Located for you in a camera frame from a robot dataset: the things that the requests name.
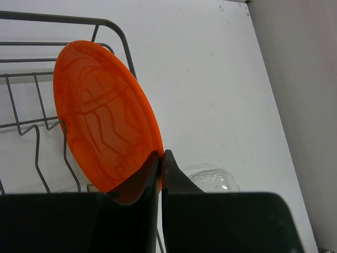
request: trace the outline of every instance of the wire dish rack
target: wire dish rack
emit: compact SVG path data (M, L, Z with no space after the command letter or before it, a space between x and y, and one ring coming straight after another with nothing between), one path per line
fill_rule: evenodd
M92 25L93 27L93 34L91 41L95 42L97 32L100 26L106 26L110 29L112 29L121 39L122 44L123 44L123 49L125 52L125 56L127 59L128 67L131 71L131 73L136 77L136 73L134 70L134 66L132 63L131 59L131 54L130 50L128 48L128 44L126 41L126 37L123 33L123 31L113 22L110 22L108 20L103 20L99 18L84 18L84 17L69 17L69 16L56 16L56 15L44 15L44 14L31 14L31 13L14 13L14 12L0 12L0 19L3 20L17 20L17 21L38 21L38 22L53 22L53 23L65 23L65 24L83 24L83 25ZM69 42L0 42L0 46L65 46ZM105 43L98 43L99 45L107 48L110 52L114 53L112 48L105 44ZM36 62L55 62L56 58L34 58L34 59L0 59L0 63L6 64L6 63L36 63ZM81 186L80 182L71 167L70 163L68 162L67 159L67 154L66 154L66 139L67 139L67 130L66 130L66 125L62 120L58 120L53 124L50 124L51 121L57 120L57 116L52 116L52 117L47 117L44 109L44 104L42 101L42 96L39 88L39 82L38 82L38 77L39 76L47 76L47 75L53 75L53 72L28 72L28 73L0 73L0 78L5 79L5 83L8 87L8 93L9 97L11 100L12 108L13 108L13 113L15 117L15 122L10 122L7 124L1 124L0 129L5 129L5 128L10 128L10 127L17 127L17 131L19 135L25 135L26 133L30 131L35 131L36 132L36 146L35 146L35 169L37 171L37 174L39 178L41 179L43 186L46 190L47 193L51 193L51 190L41 172L41 169L39 167L39 149L40 149L40 130L39 126L36 124L38 122L44 122L45 127L48 131L52 130L55 128L57 125L61 124L64 127L64 136L63 136L63 159L64 162L69 169L69 172L71 173L76 186L77 186L77 191L81 192ZM35 81L35 86L36 86L36 92L38 95L38 100L39 104L41 106L41 111L43 114L43 118L40 119L33 119L33 120L28 120L28 121L20 121L18 118L17 114L17 109L16 109L16 104L13 98L13 92L11 89L11 78L12 77L33 77ZM30 125L27 129L24 131L21 129L21 125ZM90 190L90 187L92 184L88 184L86 186L87 191ZM0 178L0 191L1 194L5 194L6 191L3 187L3 184L1 182Z

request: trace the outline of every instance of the white wall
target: white wall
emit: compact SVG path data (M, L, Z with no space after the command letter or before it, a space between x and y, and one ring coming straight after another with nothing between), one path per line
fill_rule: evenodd
M316 241L337 251L337 1L249 9Z

